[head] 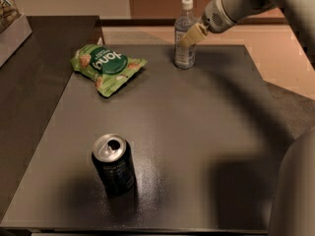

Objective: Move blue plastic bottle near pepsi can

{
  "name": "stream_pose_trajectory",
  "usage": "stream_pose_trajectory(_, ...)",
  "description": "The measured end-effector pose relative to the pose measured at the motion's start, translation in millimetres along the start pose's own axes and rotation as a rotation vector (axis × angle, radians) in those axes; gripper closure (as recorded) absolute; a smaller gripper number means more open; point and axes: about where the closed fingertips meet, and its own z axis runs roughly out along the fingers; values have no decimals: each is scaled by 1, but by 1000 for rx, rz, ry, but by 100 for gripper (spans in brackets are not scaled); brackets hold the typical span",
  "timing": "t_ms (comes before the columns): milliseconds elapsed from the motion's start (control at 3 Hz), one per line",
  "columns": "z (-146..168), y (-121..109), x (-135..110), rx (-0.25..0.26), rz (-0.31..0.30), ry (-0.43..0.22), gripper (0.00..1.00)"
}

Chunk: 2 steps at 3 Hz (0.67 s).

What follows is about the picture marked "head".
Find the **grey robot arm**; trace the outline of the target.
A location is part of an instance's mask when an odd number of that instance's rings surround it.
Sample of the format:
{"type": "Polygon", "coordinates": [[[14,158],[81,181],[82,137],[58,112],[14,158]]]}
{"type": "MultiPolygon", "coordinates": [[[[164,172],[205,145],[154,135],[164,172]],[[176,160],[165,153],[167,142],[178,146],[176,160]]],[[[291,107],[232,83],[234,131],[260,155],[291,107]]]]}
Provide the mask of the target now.
{"type": "MultiPolygon", "coordinates": [[[[179,44],[193,46],[210,32],[224,32],[275,7],[315,67],[315,0],[212,0],[179,44]]],[[[315,236],[315,128],[299,136],[283,157],[268,236],[315,236]]]]}

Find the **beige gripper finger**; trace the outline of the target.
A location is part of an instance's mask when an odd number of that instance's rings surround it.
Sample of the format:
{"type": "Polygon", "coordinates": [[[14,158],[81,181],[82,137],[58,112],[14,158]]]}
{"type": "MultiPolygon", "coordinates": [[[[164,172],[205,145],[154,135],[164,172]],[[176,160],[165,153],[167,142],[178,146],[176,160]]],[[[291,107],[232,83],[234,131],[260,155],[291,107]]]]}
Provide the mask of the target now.
{"type": "Polygon", "coordinates": [[[200,23],[192,26],[178,41],[182,47],[190,47],[204,40],[208,35],[207,28],[200,23]]]}

